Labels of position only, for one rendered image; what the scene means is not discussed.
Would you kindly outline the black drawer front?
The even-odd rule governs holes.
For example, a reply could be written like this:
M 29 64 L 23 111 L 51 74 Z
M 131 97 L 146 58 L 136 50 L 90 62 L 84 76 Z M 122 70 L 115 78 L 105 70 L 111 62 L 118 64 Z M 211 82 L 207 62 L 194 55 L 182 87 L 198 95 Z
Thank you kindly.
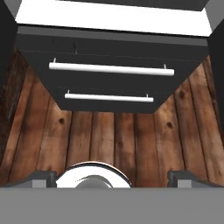
M 167 60 L 201 61 L 208 55 L 204 38 L 51 26 L 19 26 L 16 46 L 22 51 Z
M 172 94 L 168 92 L 137 92 L 69 87 L 51 87 L 50 95 L 62 110 L 114 113 L 153 114 Z M 118 97 L 152 97 L 153 102 L 109 100 L 109 95 Z
M 136 57 L 113 57 L 59 52 L 24 51 L 23 55 L 40 80 L 51 88 L 90 88 L 102 90 L 134 90 L 169 92 L 179 87 L 208 55 L 208 50 L 195 50 L 182 54 L 178 59 L 154 59 Z M 51 62 L 121 66 L 168 68 L 173 76 L 130 73 L 100 73 L 54 70 Z

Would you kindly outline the white round object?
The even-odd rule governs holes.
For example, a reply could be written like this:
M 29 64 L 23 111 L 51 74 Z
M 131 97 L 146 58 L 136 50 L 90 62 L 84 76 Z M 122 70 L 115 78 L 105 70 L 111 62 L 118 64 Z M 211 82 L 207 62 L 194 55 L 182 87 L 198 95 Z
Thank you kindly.
M 131 188 L 125 174 L 113 165 L 97 161 L 74 164 L 56 179 L 58 188 Z

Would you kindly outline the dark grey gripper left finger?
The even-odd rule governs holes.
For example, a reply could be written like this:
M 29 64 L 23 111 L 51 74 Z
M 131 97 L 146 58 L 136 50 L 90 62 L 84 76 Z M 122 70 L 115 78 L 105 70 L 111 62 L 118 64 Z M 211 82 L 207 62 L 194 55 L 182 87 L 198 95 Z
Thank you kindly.
M 16 188 L 56 188 L 57 173 L 55 171 L 35 171 L 25 179 L 7 184 Z

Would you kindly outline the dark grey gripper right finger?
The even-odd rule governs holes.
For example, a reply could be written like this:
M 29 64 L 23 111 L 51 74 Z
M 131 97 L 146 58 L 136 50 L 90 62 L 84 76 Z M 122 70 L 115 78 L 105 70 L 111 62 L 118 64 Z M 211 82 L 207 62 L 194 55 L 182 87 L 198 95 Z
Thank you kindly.
M 168 187 L 176 188 L 203 188 L 219 187 L 218 184 L 196 177 L 190 171 L 169 171 L 167 174 Z

